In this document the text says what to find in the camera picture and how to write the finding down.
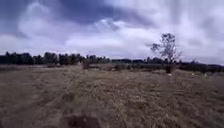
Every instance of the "white cloud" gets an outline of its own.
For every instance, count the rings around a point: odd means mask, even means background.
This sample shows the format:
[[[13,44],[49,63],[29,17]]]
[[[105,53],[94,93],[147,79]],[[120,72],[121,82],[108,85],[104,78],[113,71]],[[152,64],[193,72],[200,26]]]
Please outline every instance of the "white cloud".
[[[155,23],[156,27],[136,26],[105,18],[89,26],[56,20],[54,12],[38,2],[30,4],[18,22],[27,38],[0,36],[0,52],[45,51],[79,52],[109,57],[144,58],[153,56],[146,43],[158,42],[164,32],[176,33],[183,58],[219,58],[224,48],[222,0],[113,0],[110,6],[128,8]]]

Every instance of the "treeline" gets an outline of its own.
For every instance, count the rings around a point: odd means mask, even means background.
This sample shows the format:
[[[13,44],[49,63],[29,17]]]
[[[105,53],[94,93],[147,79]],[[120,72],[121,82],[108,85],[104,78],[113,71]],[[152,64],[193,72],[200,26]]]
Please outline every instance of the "treeline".
[[[15,64],[15,65],[42,65],[42,64],[59,64],[59,65],[76,65],[88,60],[90,64],[99,63],[115,63],[116,68],[125,69],[164,69],[165,65],[174,65],[173,67],[186,71],[195,72],[224,72],[224,66],[215,64],[202,64],[196,61],[182,62],[174,61],[168,63],[167,60],[160,58],[147,59],[109,59],[106,57],[98,57],[96,55],[82,56],[80,54],[56,54],[46,52],[43,56],[32,56],[30,53],[9,53],[0,55],[0,64]]]
[[[109,59],[106,57],[97,57],[95,55],[82,56],[80,54],[56,54],[46,52],[43,56],[32,56],[30,53],[9,53],[0,55],[0,64],[16,64],[16,65],[41,65],[41,64],[60,64],[75,65],[84,59],[91,60],[91,63],[107,63]]]

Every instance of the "grassland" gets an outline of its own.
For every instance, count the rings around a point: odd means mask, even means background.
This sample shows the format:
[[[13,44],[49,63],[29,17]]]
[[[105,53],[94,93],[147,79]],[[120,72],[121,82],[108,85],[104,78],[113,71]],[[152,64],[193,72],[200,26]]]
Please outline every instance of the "grassland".
[[[81,115],[92,118],[80,125]],[[4,128],[223,128],[224,77],[16,67],[0,71],[0,120]]]

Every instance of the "bare tree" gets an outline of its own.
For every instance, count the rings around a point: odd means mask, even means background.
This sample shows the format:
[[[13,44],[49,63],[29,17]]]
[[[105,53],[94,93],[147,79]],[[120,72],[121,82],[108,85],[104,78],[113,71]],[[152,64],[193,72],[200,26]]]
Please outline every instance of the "bare tree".
[[[172,63],[182,54],[182,52],[178,51],[175,41],[175,35],[170,33],[162,34],[161,42],[153,43],[150,48],[153,52],[159,52],[162,58],[166,58],[168,62]]]

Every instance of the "cloud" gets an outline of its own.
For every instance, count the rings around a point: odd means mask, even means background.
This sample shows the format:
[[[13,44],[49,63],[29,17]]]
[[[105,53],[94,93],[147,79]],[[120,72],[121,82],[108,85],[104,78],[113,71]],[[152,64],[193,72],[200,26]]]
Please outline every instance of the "cloud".
[[[182,59],[224,63],[219,56],[224,49],[222,0],[9,1],[13,4],[0,9],[1,53],[145,58],[154,56],[145,44],[171,32],[184,53]],[[13,16],[6,17],[8,12]]]

